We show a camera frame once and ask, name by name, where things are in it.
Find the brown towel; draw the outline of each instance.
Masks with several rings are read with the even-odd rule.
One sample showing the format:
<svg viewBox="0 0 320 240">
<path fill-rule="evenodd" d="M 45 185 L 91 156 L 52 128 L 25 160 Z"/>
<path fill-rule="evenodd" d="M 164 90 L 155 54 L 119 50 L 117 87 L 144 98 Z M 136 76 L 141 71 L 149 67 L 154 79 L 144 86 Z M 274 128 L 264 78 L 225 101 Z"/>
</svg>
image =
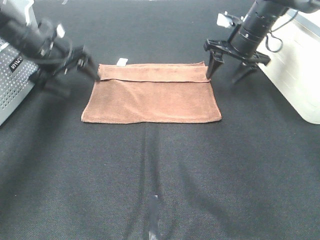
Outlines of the brown towel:
<svg viewBox="0 0 320 240">
<path fill-rule="evenodd" d="M 207 67 L 196 64 L 131 64 L 99 66 L 101 82 L 81 120 L 130 124 L 208 123 L 221 120 Z"/>
</svg>

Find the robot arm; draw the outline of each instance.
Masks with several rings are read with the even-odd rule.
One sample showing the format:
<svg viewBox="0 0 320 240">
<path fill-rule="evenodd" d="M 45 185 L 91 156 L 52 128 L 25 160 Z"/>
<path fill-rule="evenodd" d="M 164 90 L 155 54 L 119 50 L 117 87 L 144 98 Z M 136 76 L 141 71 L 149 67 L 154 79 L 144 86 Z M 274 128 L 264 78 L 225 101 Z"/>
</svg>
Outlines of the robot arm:
<svg viewBox="0 0 320 240">
<path fill-rule="evenodd" d="M 211 78 L 224 63 L 224 54 L 241 61 L 235 72 L 234 82 L 257 70 L 258 63 L 267 65 L 270 62 L 269 56 L 257 52 L 257 48 L 271 32 L 277 19 L 290 8 L 312 13 L 320 9 L 320 0 L 255 0 L 243 19 L 237 19 L 228 13 L 219 14 L 218 22 L 222 23 L 221 26 L 235 26 L 235 29 L 227 41 L 207 39 L 204 43 L 204 50 L 210 51 L 207 78 Z"/>
<path fill-rule="evenodd" d="M 21 52 L 23 58 L 39 66 L 30 80 L 44 82 L 77 67 L 99 81 L 97 68 L 85 46 L 73 48 L 60 24 L 54 26 L 49 20 L 37 24 L 32 9 L 34 0 L 0 2 L 0 37 Z"/>
</svg>

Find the black carpet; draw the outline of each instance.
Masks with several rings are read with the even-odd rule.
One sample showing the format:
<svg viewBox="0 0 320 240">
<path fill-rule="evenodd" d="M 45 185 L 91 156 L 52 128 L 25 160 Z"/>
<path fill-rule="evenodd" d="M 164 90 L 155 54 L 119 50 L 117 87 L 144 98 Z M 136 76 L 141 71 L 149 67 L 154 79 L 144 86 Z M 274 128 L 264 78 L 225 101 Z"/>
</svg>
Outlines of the black carpet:
<svg viewBox="0 0 320 240">
<path fill-rule="evenodd" d="M 196 63 L 217 14 L 252 0 L 39 0 L 98 63 Z M 0 128 L 1 240 L 146 240 L 158 195 L 162 240 L 319 240 L 320 126 L 257 72 L 212 78 L 222 121 L 82 123 L 93 83 L 71 72 L 68 100 L 33 91 Z"/>
</svg>

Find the gray fabric surface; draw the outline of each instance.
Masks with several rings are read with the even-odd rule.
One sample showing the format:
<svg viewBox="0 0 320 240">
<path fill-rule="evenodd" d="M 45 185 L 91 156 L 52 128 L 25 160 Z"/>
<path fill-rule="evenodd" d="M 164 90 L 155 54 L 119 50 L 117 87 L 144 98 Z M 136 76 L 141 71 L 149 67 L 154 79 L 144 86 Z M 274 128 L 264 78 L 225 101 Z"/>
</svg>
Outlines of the gray fabric surface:
<svg viewBox="0 0 320 240">
<path fill-rule="evenodd" d="M 218 12 L 251 0 L 37 1 L 98 63 L 196 63 L 226 39 Z M 93 83 L 62 77 L 69 100 L 33 91 L 0 128 L 1 240 L 148 239 L 159 196 L 163 240 L 318 240 L 320 127 L 301 119 L 257 72 L 213 76 L 222 121 L 105 125 L 80 120 Z"/>
</svg>

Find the perforated metal panel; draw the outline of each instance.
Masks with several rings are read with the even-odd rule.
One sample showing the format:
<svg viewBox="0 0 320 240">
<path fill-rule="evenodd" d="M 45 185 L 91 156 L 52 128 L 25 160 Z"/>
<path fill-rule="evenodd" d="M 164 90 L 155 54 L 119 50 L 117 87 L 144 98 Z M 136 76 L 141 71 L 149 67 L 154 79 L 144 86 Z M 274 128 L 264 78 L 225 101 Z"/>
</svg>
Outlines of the perforated metal panel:
<svg viewBox="0 0 320 240">
<path fill-rule="evenodd" d="M 0 125 L 33 88 L 34 84 L 28 78 L 38 69 L 33 62 L 23 60 L 12 72 L 10 64 L 19 52 L 10 45 L 5 46 L 6 42 L 0 38 Z"/>
</svg>

